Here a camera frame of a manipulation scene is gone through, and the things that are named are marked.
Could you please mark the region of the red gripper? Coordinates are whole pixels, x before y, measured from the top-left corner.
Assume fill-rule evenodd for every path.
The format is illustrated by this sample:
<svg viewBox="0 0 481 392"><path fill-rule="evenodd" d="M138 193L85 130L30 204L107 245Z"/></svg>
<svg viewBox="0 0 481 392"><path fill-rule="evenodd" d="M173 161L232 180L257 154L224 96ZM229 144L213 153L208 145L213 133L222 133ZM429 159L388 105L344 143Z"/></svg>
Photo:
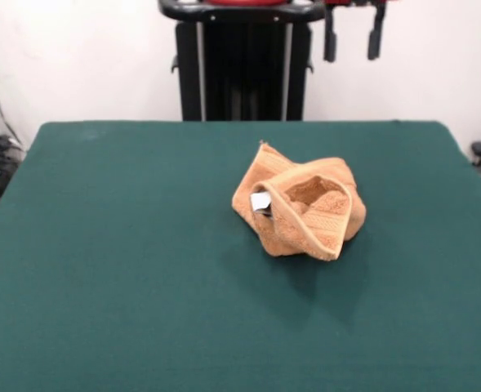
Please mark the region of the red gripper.
<svg viewBox="0 0 481 392"><path fill-rule="evenodd" d="M374 6L376 14L374 16L373 27L369 34L367 47L367 58L376 60L381 53L381 36L384 21L384 4L388 0L325 0L325 29L323 58L328 63L336 60L336 33L334 30L334 9L336 6Z"/></svg>

